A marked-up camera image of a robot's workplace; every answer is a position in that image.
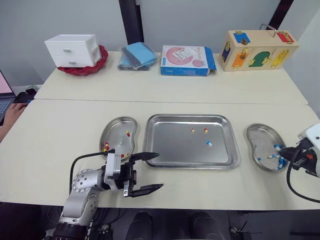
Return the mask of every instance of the human hand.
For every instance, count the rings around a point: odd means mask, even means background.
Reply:
[[[5,113],[3,127],[8,128],[8,130],[11,129],[11,127],[26,109],[26,106],[26,103],[12,103]]]

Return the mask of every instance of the red bowl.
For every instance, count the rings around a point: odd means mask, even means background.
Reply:
[[[98,72],[106,64],[108,58],[108,52],[104,46],[99,45],[101,59],[96,62],[95,66],[85,66],[85,67],[57,67],[60,71],[63,71],[67,74],[75,76],[86,76]]]

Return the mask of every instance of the laptop screen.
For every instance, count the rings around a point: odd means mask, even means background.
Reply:
[[[1,97],[4,97],[4,96],[14,97],[14,93],[13,93],[11,87],[7,83],[7,81],[1,71],[0,71],[0,96]]]

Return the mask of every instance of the gray floor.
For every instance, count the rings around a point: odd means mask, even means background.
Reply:
[[[53,228],[55,224],[47,219],[48,206],[43,206],[43,222],[45,228]],[[112,224],[113,239],[124,240],[129,226],[139,211],[146,211],[153,217],[154,235],[153,240],[187,239],[188,216],[195,210],[179,209],[121,209],[120,215],[124,215]],[[315,240],[320,237],[292,236],[290,232],[320,232],[320,210],[301,211],[273,211],[255,212],[247,214],[239,211],[207,210],[212,218],[218,223],[226,240],[231,240],[229,225],[240,228],[245,221],[247,224],[244,231],[257,233],[252,235],[253,240]],[[104,223],[114,220],[119,213],[118,208],[110,208]],[[54,207],[50,216],[57,220],[57,209]]]

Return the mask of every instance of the laptop keyboard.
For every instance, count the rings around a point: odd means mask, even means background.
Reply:
[[[4,114],[8,108],[8,105],[11,103],[11,100],[0,100],[0,114]]]

